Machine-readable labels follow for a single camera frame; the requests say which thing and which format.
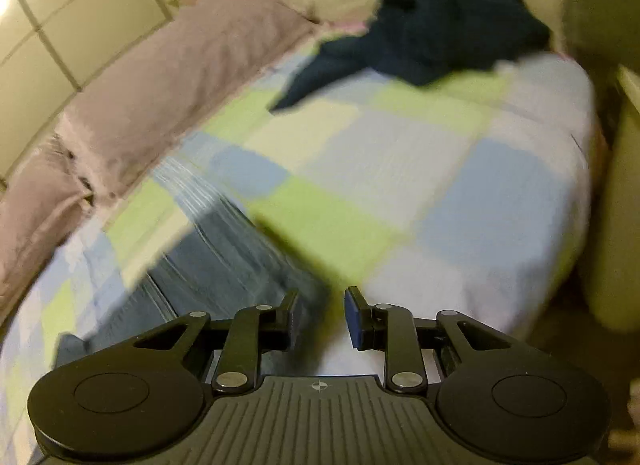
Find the blue denim jeans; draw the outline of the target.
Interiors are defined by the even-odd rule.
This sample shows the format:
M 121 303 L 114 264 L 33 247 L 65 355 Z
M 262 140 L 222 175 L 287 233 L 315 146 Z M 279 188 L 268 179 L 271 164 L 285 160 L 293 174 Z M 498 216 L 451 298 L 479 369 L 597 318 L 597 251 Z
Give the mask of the blue denim jeans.
M 108 302 L 106 314 L 87 335 L 62 334 L 54 364 L 62 367 L 191 311 L 224 320 L 261 303 L 277 306 L 288 291 L 297 292 L 300 309 L 295 344 L 288 352 L 264 355 L 262 372 L 310 375 L 319 367 L 314 345 L 329 286 L 221 199 L 160 255 L 131 292 Z

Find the checkered bed sheet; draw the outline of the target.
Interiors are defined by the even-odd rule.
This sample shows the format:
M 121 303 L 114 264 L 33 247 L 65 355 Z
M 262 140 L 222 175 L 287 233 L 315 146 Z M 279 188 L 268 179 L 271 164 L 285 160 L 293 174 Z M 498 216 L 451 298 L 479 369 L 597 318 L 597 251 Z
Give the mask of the checkered bed sheet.
M 363 71 L 270 113 L 310 56 L 273 66 L 56 251 L 1 352 L 3 463 L 32 457 L 26 400 L 61 336 L 96 329 L 224 201 L 336 292 L 357 285 L 420 317 L 456 309 L 530 330 L 586 233 L 586 72 L 552 52 L 424 88 Z

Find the mauve pillow far side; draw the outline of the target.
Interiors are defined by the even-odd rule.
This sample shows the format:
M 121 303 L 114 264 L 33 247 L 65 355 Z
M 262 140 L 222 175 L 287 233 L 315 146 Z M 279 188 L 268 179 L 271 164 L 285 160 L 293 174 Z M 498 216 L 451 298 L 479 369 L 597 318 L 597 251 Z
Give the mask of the mauve pillow far side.
M 43 139 L 12 175 L 1 200 L 1 321 L 91 208 L 92 190 L 58 135 Z

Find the mauve pillow near headboard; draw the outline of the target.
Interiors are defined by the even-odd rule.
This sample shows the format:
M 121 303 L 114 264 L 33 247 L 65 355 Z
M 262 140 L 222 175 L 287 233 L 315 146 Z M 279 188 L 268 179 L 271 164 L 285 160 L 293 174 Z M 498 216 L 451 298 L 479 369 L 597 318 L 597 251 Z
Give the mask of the mauve pillow near headboard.
M 56 131 L 96 198 L 120 198 L 188 129 L 312 32 L 280 0 L 197 0 L 78 92 Z

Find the dark navy garment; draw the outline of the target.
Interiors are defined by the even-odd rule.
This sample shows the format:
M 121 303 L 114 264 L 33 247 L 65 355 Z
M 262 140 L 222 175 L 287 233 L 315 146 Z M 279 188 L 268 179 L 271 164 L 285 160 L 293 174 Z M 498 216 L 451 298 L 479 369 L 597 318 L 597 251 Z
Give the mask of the dark navy garment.
M 544 50 L 550 40 L 524 0 L 380 0 L 364 33 L 321 43 L 271 109 L 291 109 L 367 69 L 422 87 Z

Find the white wardrobe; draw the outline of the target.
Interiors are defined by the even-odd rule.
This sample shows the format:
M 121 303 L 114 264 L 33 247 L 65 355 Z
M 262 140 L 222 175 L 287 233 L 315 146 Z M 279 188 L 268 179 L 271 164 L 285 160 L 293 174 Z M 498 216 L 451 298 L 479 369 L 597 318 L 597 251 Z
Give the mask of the white wardrobe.
M 163 0 L 1 0 L 1 177 L 77 92 L 170 18 Z

